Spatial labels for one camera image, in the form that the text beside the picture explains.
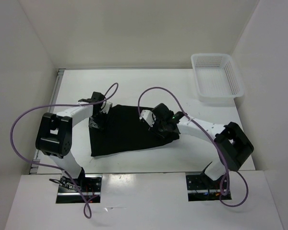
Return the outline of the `black shorts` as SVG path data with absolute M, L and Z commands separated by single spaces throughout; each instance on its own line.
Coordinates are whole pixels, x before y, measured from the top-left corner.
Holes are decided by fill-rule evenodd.
M 127 105 L 110 108 L 103 128 L 89 127 L 89 137 L 92 157 L 157 148 L 180 138 L 177 133 L 165 138 L 153 133 L 140 121 L 137 107 Z

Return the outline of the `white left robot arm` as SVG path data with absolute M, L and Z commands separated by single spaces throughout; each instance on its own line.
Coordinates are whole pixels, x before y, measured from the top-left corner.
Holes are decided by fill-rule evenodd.
M 61 170 L 59 183 L 62 186 L 79 192 L 91 184 L 72 154 L 72 129 L 88 118 L 89 127 L 101 130 L 111 107 L 112 103 L 106 101 L 103 94 L 94 92 L 91 98 L 81 99 L 78 106 L 42 116 L 36 148 L 49 156 Z

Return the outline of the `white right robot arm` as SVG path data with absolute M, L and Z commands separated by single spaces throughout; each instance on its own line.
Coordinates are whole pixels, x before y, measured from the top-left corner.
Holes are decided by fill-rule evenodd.
M 219 160 L 208 164 L 201 176 L 205 188 L 214 187 L 226 170 L 237 172 L 254 151 L 253 144 L 234 122 L 227 125 L 209 123 L 182 111 L 173 113 L 163 103 L 151 110 L 142 110 L 140 118 L 149 125 L 149 130 L 163 138 L 174 133 L 184 134 L 211 142 L 217 147 Z

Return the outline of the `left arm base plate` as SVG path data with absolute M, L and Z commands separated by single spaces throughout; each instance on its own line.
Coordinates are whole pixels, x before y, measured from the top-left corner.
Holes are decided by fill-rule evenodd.
M 50 179 L 55 184 L 58 184 L 58 193 L 56 198 L 56 204 L 79 204 L 84 203 L 79 191 L 76 189 L 70 178 L 62 176 L 58 179 Z M 100 203 L 101 199 L 101 185 L 102 176 L 86 177 L 84 184 L 80 185 L 75 180 L 78 187 L 81 189 L 86 200 L 89 203 Z

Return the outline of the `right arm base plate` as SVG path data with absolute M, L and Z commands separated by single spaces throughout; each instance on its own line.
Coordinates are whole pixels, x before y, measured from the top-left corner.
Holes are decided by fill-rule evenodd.
M 220 182 L 222 176 L 213 181 L 204 173 L 195 172 L 185 175 L 188 201 L 214 201 L 219 200 L 221 195 Z M 231 200 L 231 194 L 222 196 L 224 200 Z

